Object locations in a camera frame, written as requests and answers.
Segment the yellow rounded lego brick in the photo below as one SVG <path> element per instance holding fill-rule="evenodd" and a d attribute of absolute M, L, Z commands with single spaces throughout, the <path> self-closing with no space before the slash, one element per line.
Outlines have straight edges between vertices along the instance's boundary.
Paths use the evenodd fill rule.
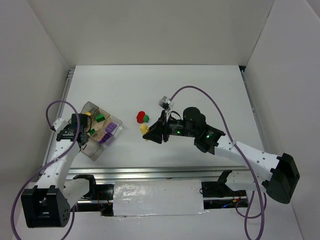
<path fill-rule="evenodd" d="M 142 135 L 147 134 L 150 130 L 149 127 L 144 123 L 140 125 L 139 129 Z"/>

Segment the small green lego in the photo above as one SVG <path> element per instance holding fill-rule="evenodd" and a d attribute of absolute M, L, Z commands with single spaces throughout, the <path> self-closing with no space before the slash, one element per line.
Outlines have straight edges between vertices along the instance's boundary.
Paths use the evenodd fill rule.
<path fill-rule="evenodd" d="M 90 135 L 90 136 L 93 136 L 95 133 L 96 133 L 96 130 L 95 130 L 95 129 L 91 129 L 91 130 L 89 131 L 89 135 Z"/>

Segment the green long lego brick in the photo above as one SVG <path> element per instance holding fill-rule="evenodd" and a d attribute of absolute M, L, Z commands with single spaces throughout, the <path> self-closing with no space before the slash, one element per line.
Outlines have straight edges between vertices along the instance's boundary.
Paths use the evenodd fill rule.
<path fill-rule="evenodd" d="M 96 116 L 95 121 L 97 123 L 100 123 L 100 122 L 104 121 L 105 119 L 106 118 L 105 118 L 105 116 L 103 114 L 99 114 L 99 115 Z"/>

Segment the purple rounded lego brick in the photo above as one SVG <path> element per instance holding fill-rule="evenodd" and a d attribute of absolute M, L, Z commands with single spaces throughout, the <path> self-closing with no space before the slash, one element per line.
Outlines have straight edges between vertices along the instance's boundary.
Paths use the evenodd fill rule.
<path fill-rule="evenodd" d="M 117 128 L 117 126 L 118 125 L 116 123 L 110 122 L 108 126 L 105 128 L 105 131 L 108 133 L 112 133 Z"/>

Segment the small purple square lego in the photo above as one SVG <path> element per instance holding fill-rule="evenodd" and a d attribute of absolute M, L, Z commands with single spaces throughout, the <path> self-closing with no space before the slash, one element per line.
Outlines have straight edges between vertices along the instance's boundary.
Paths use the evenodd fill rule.
<path fill-rule="evenodd" d="M 112 133 L 106 132 L 106 133 L 105 133 L 105 136 L 104 136 L 104 138 L 106 139 L 105 142 L 107 142 L 107 141 L 109 141 L 110 139 L 112 139 L 113 136 L 114 136 L 114 135 L 113 135 Z"/>

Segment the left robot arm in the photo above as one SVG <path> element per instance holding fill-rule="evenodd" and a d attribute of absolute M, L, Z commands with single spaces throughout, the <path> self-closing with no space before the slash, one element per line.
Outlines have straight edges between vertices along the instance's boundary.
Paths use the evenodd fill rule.
<path fill-rule="evenodd" d="M 70 122 L 58 118 L 53 127 L 57 131 L 52 164 L 42 172 L 33 188 L 21 194 L 26 225 L 29 228 L 62 228 L 70 219 L 71 208 L 83 196 L 93 191 L 93 175 L 77 175 L 66 182 L 72 162 L 89 140 L 89 116 L 72 114 Z"/>

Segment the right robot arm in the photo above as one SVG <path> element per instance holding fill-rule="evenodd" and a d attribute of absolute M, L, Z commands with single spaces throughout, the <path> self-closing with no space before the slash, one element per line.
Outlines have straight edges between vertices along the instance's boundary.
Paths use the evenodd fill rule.
<path fill-rule="evenodd" d="M 273 200 L 289 204 L 300 179 L 294 158 L 287 153 L 271 154 L 231 140 L 223 131 L 206 123 L 206 117 L 196 107 L 188 107 L 182 118 L 176 119 L 162 111 L 151 126 L 140 125 L 143 139 L 158 144 L 170 136 L 193 138 L 194 145 L 203 153 L 224 157 L 247 167 L 247 176 L 225 170 L 219 182 L 228 190 L 261 190 Z"/>

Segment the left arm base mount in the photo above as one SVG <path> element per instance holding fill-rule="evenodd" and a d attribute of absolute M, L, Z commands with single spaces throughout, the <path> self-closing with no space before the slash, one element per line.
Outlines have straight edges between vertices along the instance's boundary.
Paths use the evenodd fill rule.
<path fill-rule="evenodd" d="M 89 182 L 89 192 L 75 205 L 75 212 L 99 212 L 103 217 L 113 217 L 113 184 L 97 184 L 94 175 L 78 174 L 74 178 Z"/>

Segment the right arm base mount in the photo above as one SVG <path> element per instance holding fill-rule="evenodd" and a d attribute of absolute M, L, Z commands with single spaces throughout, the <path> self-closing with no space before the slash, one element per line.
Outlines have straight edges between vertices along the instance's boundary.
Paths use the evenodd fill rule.
<path fill-rule="evenodd" d="M 217 181 L 202 181 L 199 193 L 203 197 L 203 208 L 210 209 L 234 209 L 248 207 L 247 193 L 245 190 L 231 190 L 227 185 L 227 177 L 235 173 L 225 170 Z"/>

